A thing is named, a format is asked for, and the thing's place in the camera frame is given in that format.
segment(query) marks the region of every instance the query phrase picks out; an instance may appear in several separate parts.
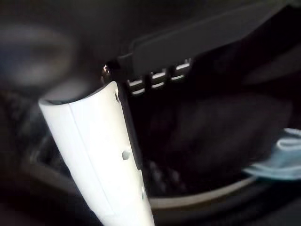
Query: dark fabric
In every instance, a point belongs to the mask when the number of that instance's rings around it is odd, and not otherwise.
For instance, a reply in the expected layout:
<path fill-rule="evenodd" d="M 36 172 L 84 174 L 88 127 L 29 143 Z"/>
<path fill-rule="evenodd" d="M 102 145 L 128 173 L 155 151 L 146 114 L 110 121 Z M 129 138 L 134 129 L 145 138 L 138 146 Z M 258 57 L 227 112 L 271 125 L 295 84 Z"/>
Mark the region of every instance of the dark fabric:
<path fill-rule="evenodd" d="M 198 184 L 239 174 L 268 157 L 292 110 L 290 101 L 250 92 L 176 101 L 154 97 L 135 104 L 145 157 L 179 170 L 191 182 L 198 178 Z"/>

